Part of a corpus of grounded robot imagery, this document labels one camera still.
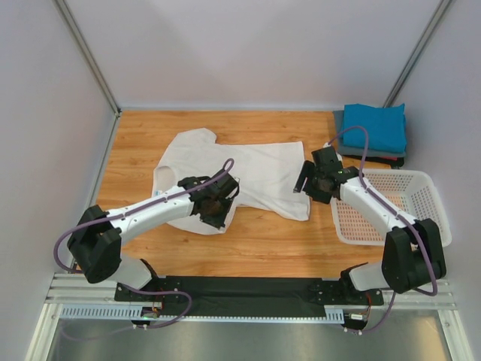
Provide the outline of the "white t-shirt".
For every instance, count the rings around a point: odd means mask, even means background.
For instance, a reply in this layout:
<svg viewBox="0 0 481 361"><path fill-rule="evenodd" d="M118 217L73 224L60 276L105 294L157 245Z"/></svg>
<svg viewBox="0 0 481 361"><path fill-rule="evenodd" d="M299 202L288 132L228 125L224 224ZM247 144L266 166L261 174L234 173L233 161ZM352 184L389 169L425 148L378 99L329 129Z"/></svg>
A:
<svg viewBox="0 0 481 361"><path fill-rule="evenodd" d="M309 219L308 196L293 191L304 164L300 141L221 145L216 142L216 134L206 128L181 132L153 171L152 195L169 190L185 177L212 176L229 158L234 160L229 174L240 181L240 193L234 198L225 227L215 229L202 223L198 216L171 221L170 226L199 235L223 234L238 207L273 211L290 220Z"/></svg>

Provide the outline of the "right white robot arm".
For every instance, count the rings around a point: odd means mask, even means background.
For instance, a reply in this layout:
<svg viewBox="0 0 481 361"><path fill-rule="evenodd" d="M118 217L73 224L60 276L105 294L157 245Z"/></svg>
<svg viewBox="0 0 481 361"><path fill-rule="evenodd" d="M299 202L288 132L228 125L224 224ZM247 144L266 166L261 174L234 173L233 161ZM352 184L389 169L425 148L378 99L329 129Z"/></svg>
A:
<svg viewBox="0 0 481 361"><path fill-rule="evenodd" d="M381 261L345 271L347 279L338 285L342 300L356 303L372 289L422 293L426 284L432 286L428 294L435 296L437 280L447 273L439 226L395 206L360 168L343 166L332 146L314 151L312 157L304 161L294 192L323 204L332 199L348 204L385 238Z"/></svg>

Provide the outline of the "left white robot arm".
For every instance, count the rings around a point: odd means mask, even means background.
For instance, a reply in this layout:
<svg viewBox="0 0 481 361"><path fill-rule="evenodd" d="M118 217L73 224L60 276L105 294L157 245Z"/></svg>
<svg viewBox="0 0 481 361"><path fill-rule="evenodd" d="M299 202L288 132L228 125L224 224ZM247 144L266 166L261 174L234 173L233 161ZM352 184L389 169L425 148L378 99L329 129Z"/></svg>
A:
<svg viewBox="0 0 481 361"><path fill-rule="evenodd" d="M162 224L197 216L214 229L225 227L238 181L227 171L213 177L186 177L172 188L124 208L88 208L68 239L68 249L90 284L115 281L131 287L142 302L158 292L156 273L147 261L122 254L122 247Z"/></svg>

